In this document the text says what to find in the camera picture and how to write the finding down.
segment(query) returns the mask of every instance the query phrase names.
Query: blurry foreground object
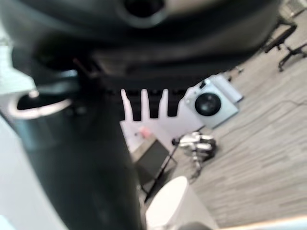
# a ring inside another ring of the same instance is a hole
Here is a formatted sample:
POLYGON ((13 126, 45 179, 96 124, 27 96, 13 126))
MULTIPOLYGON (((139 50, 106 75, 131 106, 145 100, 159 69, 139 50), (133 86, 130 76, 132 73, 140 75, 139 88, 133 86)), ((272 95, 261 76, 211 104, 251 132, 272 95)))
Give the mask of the blurry foreground object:
POLYGON ((28 159, 69 230, 143 230, 137 179, 119 125, 121 90, 141 121, 163 89, 177 116, 188 87, 265 44, 279 0, 0 0, 12 64, 36 97, 10 105, 28 159))

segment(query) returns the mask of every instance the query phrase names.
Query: gray carpet floor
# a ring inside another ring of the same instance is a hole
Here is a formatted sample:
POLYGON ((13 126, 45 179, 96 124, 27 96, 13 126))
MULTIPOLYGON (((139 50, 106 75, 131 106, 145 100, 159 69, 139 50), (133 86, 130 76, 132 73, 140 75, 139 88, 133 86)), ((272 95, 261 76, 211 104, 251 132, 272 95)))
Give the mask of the gray carpet floor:
MULTIPOLYGON (((287 39, 307 41, 307 12, 287 39)), ((233 84, 243 93, 241 112, 214 131, 219 150, 192 187, 220 227, 307 214, 307 59, 293 57, 278 72, 287 51, 272 50, 243 64, 233 84)), ((193 173, 177 151, 172 178, 193 173)))

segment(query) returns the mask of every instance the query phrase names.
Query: black office chair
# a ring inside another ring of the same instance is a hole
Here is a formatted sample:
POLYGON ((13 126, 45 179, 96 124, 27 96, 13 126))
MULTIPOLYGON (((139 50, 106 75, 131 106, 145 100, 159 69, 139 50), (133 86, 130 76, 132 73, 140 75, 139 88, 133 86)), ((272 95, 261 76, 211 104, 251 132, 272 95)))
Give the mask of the black office chair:
POLYGON ((304 43, 303 45, 301 45, 300 47, 296 48, 296 49, 292 49, 291 47, 287 46, 285 44, 286 39, 294 33, 294 31, 297 29, 297 24, 295 22, 291 22, 289 20, 286 20, 285 18, 283 18, 282 16, 280 16, 278 25, 288 25, 290 26, 289 29, 287 29, 286 31, 284 31, 281 35, 279 35, 277 38, 273 39, 269 44, 267 44, 264 47, 264 52, 268 53, 270 52, 274 47, 277 47, 278 50, 281 50, 281 45, 284 45, 286 47, 286 49, 289 51, 289 54, 287 56, 285 56, 279 63, 278 63, 278 69, 280 72, 283 71, 283 66, 284 64, 287 62, 287 60, 290 59, 290 57, 297 55, 297 54, 302 54, 303 57, 305 58, 307 56, 307 53, 304 52, 302 49, 303 47, 307 46, 307 43, 304 43))

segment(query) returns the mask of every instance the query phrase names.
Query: white washing machine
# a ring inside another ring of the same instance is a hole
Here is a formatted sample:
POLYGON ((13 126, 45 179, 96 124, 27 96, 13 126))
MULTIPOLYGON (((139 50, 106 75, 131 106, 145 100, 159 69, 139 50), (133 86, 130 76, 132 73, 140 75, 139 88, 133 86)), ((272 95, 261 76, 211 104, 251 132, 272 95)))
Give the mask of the white washing machine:
POLYGON ((239 108, 210 79, 190 88, 184 100, 186 106, 211 129, 239 112, 239 108))

